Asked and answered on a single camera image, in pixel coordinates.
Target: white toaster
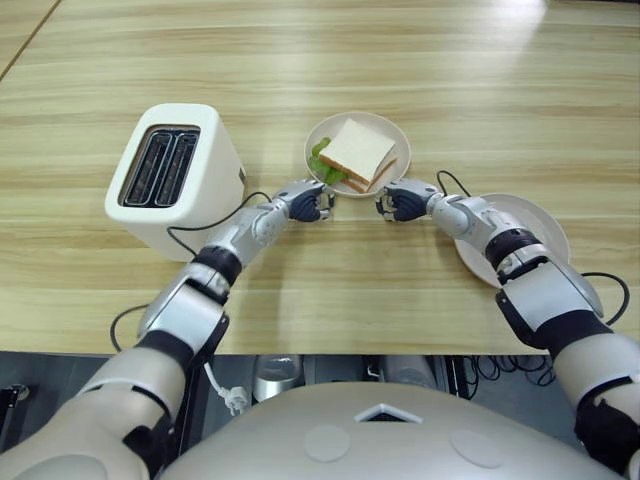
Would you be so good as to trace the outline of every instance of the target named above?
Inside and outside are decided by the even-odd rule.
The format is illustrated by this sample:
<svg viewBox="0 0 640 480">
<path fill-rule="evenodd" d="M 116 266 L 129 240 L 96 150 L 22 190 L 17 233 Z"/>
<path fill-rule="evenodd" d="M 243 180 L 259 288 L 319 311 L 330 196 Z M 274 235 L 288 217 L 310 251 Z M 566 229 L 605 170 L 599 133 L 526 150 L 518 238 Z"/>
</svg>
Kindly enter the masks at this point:
<svg viewBox="0 0 640 480">
<path fill-rule="evenodd" d="M 191 254 L 167 227 L 221 220 L 242 201 L 245 170 L 218 112 L 165 103 L 138 121 L 105 198 L 107 215 L 169 260 Z M 198 251 L 208 230 L 176 232 Z"/>
</svg>

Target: black wire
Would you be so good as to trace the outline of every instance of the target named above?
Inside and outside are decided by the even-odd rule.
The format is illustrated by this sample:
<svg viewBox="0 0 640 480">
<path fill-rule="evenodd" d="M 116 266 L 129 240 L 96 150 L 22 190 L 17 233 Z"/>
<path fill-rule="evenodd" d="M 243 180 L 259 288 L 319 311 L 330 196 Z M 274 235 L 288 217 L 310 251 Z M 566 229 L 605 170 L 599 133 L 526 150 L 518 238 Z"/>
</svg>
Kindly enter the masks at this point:
<svg viewBox="0 0 640 480">
<path fill-rule="evenodd" d="M 471 355 L 465 355 L 464 357 L 462 357 L 463 364 L 465 360 L 468 360 L 469 363 L 471 364 L 471 372 L 474 374 L 473 380 L 467 380 L 467 385 L 468 386 L 471 385 L 473 387 L 473 389 L 469 393 L 469 396 L 467 397 L 467 400 L 471 400 L 473 397 L 476 396 L 476 393 L 478 392 L 478 384 L 480 383 L 480 377 L 478 375 L 478 369 L 475 367 L 475 357 Z"/>
<path fill-rule="evenodd" d="M 539 363 L 531 365 L 531 361 L 535 358 L 540 359 Z M 467 380 L 467 385 L 472 387 L 469 400 L 478 392 L 481 378 L 495 382 L 500 378 L 501 373 L 523 372 L 527 381 L 538 387 L 551 385 L 556 379 L 553 372 L 553 362 L 550 361 L 550 357 L 545 355 L 525 356 L 524 359 L 518 358 L 516 355 L 467 355 L 463 357 L 464 360 L 469 362 L 469 368 L 465 368 L 465 371 L 470 370 L 472 373 L 472 380 Z"/>
<path fill-rule="evenodd" d="M 118 315 L 116 315 L 116 318 L 113 319 L 113 321 L 111 322 L 111 326 L 109 327 L 109 336 L 111 337 L 111 345 L 113 345 L 113 348 L 116 349 L 116 352 L 122 351 L 122 347 L 120 347 L 118 339 L 116 338 L 116 327 L 118 326 L 118 322 L 120 321 L 120 319 L 125 315 L 129 315 L 136 310 L 142 310 L 143 308 L 147 308 L 148 306 L 149 304 L 145 303 L 144 305 L 137 305 L 135 307 L 127 308 L 124 312 L 120 312 Z"/>
<path fill-rule="evenodd" d="M 167 227 L 167 234 L 178 244 L 180 245 L 182 248 L 184 248 L 185 250 L 187 250 L 189 253 L 191 253 L 191 255 L 193 255 L 194 257 L 197 255 L 196 251 L 191 248 L 189 245 L 187 245 L 186 243 L 184 243 L 182 240 L 180 240 L 175 233 L 173 233 L 173 230 L 177 230 L 179 232 L 197 232 L 200 230 L 207 230 L 209 228 L 213 228 L 213 227 L 217 227 L 218 225 L 220 225 L 221 223 L 226 222 L 227 220 L 229 220 L 231 217 L 233 217 L 236 213 L 238 213 L 238 211 L 240 211 L 241 208 L 243 208 L 247 202 L 249 200 L 251 200 L 253 197 L 257 196 L 257 195 L 262 195 L 264 198 L 267 199 L 268 202 L 271 201 L 271 197 L 269 195 L 267 195 L 264 192 L 253 192 L 251 195 L 249 195 L 247 198 L 245 198 L 242 203 L 240 205 L 238 205 L 238 208 L 236 208 L 233 212 L 231 212 L 229 215 L 227 215 L 226 217 L 224 217 L 222 220 L 218 220 L 217 222 L 213 222 L 210 223 L 209 225 L 203 225 L 201 227 Z"/>
<path fill-rule="evenodd" d="M 444 193 L 445 195 L 448 195 L 447 188 L 444 186 L 444 183 L 442 182 L 442 178 L 440 178 L 440 176 L 443 175 L 443 174 L 447 175 L 454 182 L 456 182 L 458 187 L 460 187 L 460 190 L 462 190 L 467 197 L 471 196 L 471 194 L 469 193 L 469 190 L 464 188 L 464 185 L 462 184 L 462 182 L 460 180 L 458 180 L 458 177 L 456 177 L 453 173 L 451 173 L 451 172 L 449 172 L 447 170 L 438 170 L 438 173 L 436 173 L 436 178 L 438 179 L 438 184 L 440 185 L 440 189 L 442 190 L 442 193 Z"/>
<path fill-rule="evenodd" d="M 616 314 L 613 317 L 611 317 L 609 321 L 605 322 L 607 325 L 613 325 L 614 323 L 616 323 L 618 319 L 624 314 L 624 312 L 627 311 L 627 307 L 629 306 L 629 298 L 631 297 L 631 292 L 629 292 L 629 286 L 627 285 L 627 283 L 624 280 L 622 280 L 620 277 L 612 273 L 586 272 L 586 273 L 583 273 L 582 276 L 610 278 L 611 280 L 615 280 L 616 282 L 618 282 L 618 285 L 622 287 L 622 295 L 623 295 L 622 305 L 620 305 L 620 308 L 618 309 Z"/>
<path fill-rule="evenodd" d="M 551 385 L 555 379 L 555 373 L 553 372 L 553 362 L 547 363 L 549 357 L 543 357 L 545 370 L 538 376 L 538 378 L 533 379 L 531 372 L 525 372 L 524 376 L 527 381 L 537 387 L 548 387 Z"/>
</svg>

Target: white bread slice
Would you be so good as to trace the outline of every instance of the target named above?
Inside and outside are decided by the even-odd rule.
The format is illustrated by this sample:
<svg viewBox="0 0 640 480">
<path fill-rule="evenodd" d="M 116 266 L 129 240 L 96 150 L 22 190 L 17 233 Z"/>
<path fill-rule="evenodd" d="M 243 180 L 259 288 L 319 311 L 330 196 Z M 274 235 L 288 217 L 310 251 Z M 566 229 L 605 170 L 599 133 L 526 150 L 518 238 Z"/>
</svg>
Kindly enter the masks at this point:
<svg viewBox="0 0 640 480">
<path fill-rule="evenodd" d="M 320 160 L 367 188 L 395 142 L 348 118 L 338 134 L 320 152 Z"/>
<path fill-rule="evenodd" d="M 362 183 L 356 178 L 351 178 L 351 177 L 342 180 L 342 183 L 353 188 L 358 193 L 368 193 L 371 190 L 371 187 L 373 186 L 373 184 L 376 183 L 378 180 L 380 180 L 380 177 L 382 177 L 382 175 L 384 175 L 384 173 L 393 164 L 396 163 L 396 160 L 397 160 L 396 153 L 393 150 L 391 150 L 389 154 L 385 157 L 385 159 L 382 162 L 380 162 L 380 165 L 378 166 L 378 170 L 376 170 L 376 174 L 370 183 Z"/>
</svg>

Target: robot forearm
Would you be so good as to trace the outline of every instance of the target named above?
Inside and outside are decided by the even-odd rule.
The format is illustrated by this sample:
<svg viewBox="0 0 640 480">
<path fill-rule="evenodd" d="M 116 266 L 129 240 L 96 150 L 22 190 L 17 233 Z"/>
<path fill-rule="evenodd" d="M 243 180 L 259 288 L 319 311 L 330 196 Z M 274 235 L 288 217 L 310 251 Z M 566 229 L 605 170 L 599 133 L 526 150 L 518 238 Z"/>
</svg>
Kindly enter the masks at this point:
<svg viewBox="0 0 640 480">
<path fill-rule="evenodd" d="M 622 473 L 640 448 L 640 346 L 602 323 L 591 284 L 482 198 L 445 196 L 402 179 L 380 192 L 377 209 L 387 220 L 430 215 L 491 262 L 503 285 L 498 307 L 523 343 L 550 352 L 577 412 L 578 437 L 594 458 Z"/>
<path fill-rule="evenodd" d="M 327 208 L 319 208 L 322 193 Z M 224 304 L 241 270 L 288 220 L 327 218 L 333 193 L 293 182 L 221 225 L 145 311 L 137 345 L 107 361 L 38 433 L 0 457 L 0 477 L 148 479 L 164 461 L 187 371 L 228 326 Z"/>
</svg>

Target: plate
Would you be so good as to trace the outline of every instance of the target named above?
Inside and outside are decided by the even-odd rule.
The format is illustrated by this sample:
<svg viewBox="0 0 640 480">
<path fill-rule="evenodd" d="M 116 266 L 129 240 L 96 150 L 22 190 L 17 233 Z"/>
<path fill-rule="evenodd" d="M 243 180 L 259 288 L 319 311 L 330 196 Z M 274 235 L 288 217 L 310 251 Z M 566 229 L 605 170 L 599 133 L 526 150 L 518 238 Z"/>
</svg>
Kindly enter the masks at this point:
<svg viewBox="0 0 640 480">
<path fill-rule="evenodd" d="M 316 176 L 316 173 L 309 165 L 311 149 L 314 145 L 320 143 L 324 137 L 334 138 L 348 118 L 351 118 L 361 125 L 370 128 L 374 132 L 380 133 L 396 142 L 392 149 L 396 154 L 396 162 L 389 167 L 386 172 L 384 172 L 378 181 L 371 186 L 371 189 L 367 193 L 359 193 L 342 182 L 334 183 L 332 185 L 338 195 L 353 198 L 374 197 L 376 193 L 387 183 L 404 177 L 409 169 L 409 164 L 411 163 L 411 147 L 409 146 L 409 140 L 407 140 L 407 136 L 400 127 L 391 120 L 369 112 L 344 112 L 325 118 L 313 127 L 313 130 L 311 130 L 311 133 L 307 137 L 307 141 L 304 146 L 305 165 L 313 178 L 322 181 L 322 179 Z"/>
<path fill-rule="evenodd" d="M 489 193 L 481 197 L 497 210 L 516 217 L 558 258 L 569 263 L 570 249 L 567 236 L 556 219 L 546 210 L 529 200 L 508 193 Z M 456 240 L 455 243 L 458 255 L 469 270 L 489 285 L 501 288 L 495 270 L 480 252 L 462 240 Z"/>
</svg>

